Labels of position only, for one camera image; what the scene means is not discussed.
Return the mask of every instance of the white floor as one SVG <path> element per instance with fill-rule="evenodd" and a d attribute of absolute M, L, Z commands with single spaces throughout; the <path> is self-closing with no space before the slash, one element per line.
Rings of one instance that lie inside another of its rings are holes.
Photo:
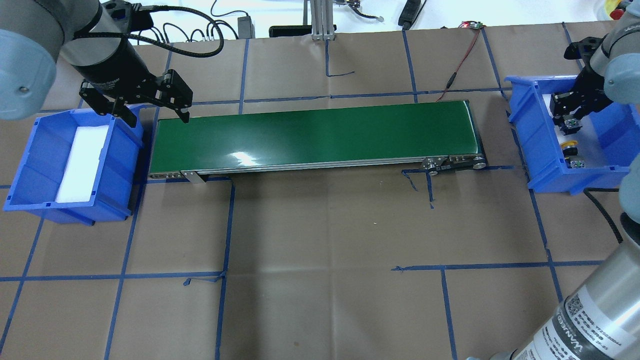
<path fill-rule="evenodd" d="M 140 0 L 144 5 L 167 4 L 195 8 L 209 13 L 212 1 L 201 0 Z M 368 20 L 356 16 L 347 6 L 334 6 L 334 23 L 340 33 L 371 33 L 377 31 L 400 30 L 398 17 L 405 0 L 362 0 L 361 11 L 382 16 L 384 22 Z M 425 7 L 413 29 L 438 29 L 442 26 L 455 28 L 466 20 L 481 21 L 487 26 L 551 24 L 555 22 L 582 22 L 607 20 L 600 13 L 604 0 L 426 0 Z M 255 25 L 255 35 L 269 37 L 269 27 L 273 25 L 300 25 L 303 17 L 302 0 L 218 0 L 215 13 L 232 10 L 245 10 L 251 15 Z M 237 27 L 235 13 L 225 18 L 234 28 Z M 206 27 L 206 20 L 194 20 L 188 13 L 154 13 L 154 22 L 162 28 L 165 22 L 172 22 L 184 29 L 187 34 Z M 166 29 L 170 40 L 184 41 L 177 29 Z M 225 38 L 230 31 L 223 30 Z"/>

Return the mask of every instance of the white sheet in bin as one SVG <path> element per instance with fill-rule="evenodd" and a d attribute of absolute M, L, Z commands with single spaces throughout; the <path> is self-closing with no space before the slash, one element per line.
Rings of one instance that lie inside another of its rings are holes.
<path fill-rule="evenodd" d="M 76 129 L 56 202 L 86 202 L 91 199 L 100 165 L 100 152 L 108 131 L 108 125 L 80 126 Z"/>

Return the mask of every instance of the red wire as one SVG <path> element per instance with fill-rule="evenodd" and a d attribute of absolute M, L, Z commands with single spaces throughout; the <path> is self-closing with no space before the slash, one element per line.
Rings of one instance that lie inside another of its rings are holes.
<path fill-rule="evenodd" d="M 473 50 L 474 46 L 476 46 L 476 41 L 478 40 L 478 35 L 480 35 L 480 29 L 476 30 L 476 35 L 474 36 L 474 39 L 471 40 L 471 44 L 469 45 L 469 48 L 467 49 L 467 52 L 465 53 L 465 57 L 462 58 L 462 60 L 458 64 L 458 67 L 456 67 L 456 71 L 454 71 L 454 72 L 458 72 L 460 70 L 460 68 L 462 67 L 462 63 L 464 63 L 465 60 L 469 57 L 469 54 L 471 53 L 471 50 Z M 438 98 L 438 100 L 436 100 L 436 102 L 442 100 L 442 98 L 444 97 L 444 95 L 448 91 L 449 91 L 449 88 L 444 89 L 444 92 L 442 92 L 442 95 Z"/>

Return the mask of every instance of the metal bracket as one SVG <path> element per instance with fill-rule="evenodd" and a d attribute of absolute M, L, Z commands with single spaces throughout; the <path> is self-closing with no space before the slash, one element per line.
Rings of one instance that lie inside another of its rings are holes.
<path fill-rule="evenodd" d="M 194 183 L 194 184 L 204 184 L 205 183 L 205 177 L 202 175 L 199 175 L 198 172 L 195 171 L 182 171 L 182 175 L 189 180 L 190 183 Z"/>
<path fill-rule="evenodd" d="M 486 167 L 484 154 L 429 156 L 422 160 L 422 168 L 429 175 L 435 176 L 445 170 L 463 170 L 473 168 L 479 170 Z"/>
<path fill-rule="evenodd" d="M 333 1 L 310 0 L 311 2 L 311 37 L 314 40 L 333 40 Z"/>

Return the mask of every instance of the red object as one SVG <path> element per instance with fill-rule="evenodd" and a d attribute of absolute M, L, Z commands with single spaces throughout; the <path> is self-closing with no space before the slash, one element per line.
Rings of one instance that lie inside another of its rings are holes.
<path fill-rule="evenodd" d="M 622 9 L 615 9 L 613 10 L 609 16 L 614 19 L 614 20 L 620 20 L 620 18 L 622 17 L 622 15 L 625 14 L 625 11 Z"/>

